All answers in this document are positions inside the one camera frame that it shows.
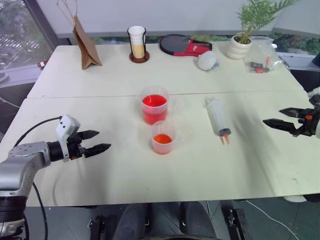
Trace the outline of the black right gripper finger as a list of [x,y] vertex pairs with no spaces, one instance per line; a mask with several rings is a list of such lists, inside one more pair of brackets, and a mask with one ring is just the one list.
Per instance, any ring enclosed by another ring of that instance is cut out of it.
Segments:
[[304,118],[306,115],[304,109],[294,107],[284,108],[279,112],[291,118]]
[[264,124],[270,128],[288,132],[293,136],[298,136],[298,130],[295,128],[295,125],[292,122],[283,121],[280,119],[270,118],[262,121]]

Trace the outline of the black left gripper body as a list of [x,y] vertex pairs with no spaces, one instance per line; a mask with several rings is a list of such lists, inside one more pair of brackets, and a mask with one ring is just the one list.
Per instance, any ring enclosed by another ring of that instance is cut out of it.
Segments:
[[67,138],[67,149],[68,149],[68,158],[70,160],[75,160],[77,158],[84,157],[86,158],[86,149],[81,146],[82,140],[85,139],[84,132],[78,132],[74,136]]

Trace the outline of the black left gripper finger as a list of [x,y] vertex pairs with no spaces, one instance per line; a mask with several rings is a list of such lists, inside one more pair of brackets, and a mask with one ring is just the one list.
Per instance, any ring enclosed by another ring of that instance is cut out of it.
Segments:
[[87,140],[87,139],[91,139],[95,136],[97,136],[100,132],[96,131],[96,130],[85,130],[85,131],[81,131],[79,132],[79,137],[82,140]]
[[99,154],[107,151],[110,147],[111,147],[110,143],[101,143],[101,144],[94,145],[93,147],[86,148],[84,150],[84,157],[90,158],[95,155],[99,155]]

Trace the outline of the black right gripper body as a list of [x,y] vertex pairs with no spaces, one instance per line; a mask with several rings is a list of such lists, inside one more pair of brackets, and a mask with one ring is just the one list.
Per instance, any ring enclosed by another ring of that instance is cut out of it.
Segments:
[[294,117],[298,118],[298,122],[302,124],[298,129],[295,129],[292,133],[293,137],[298,137],[299,135],[304,135],[311,137],[316,134],[317,128],[317,110],[306,108],[294,108]]

